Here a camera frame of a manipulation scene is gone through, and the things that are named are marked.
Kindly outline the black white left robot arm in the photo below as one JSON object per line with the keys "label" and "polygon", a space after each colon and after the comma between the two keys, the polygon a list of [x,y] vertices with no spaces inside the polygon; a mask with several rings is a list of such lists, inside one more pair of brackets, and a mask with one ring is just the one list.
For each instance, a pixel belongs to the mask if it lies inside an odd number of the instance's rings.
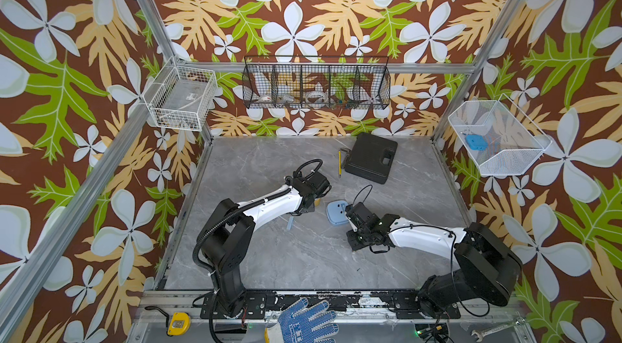
{"label": "black white left robot arm", "polygon": [[215,290],[216,309],[227,316],[244,307],[246,288],[240,264],[249,249],[254,231],[286,214],[307,213],[316,200],[330,192],[322,173],[304,176],[295,171],[282,186],[253,200],[222,200],[203,226],[192,251],[193,262],[207,270]]}

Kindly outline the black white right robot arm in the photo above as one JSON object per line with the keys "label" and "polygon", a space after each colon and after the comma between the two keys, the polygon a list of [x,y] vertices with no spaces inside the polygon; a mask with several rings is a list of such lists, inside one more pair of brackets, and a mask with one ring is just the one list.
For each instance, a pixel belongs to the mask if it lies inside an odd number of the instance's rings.
{"label": "black white right robot arm", "polygon": [[431,318],[459,317],[450,309],[464,301],[482,299],[496,307],[510,302],[523,263],[487,226],[433,226],[389,213],[379,218],[361,202],[347,206],[345,215],[351,225],[348,244],[354,252],[367,248],[375,253],[375,246],[383,246],[384,252],[392,247],[412,248],[450,262],[449,273],[432,275],[417,291],[417,312]]}

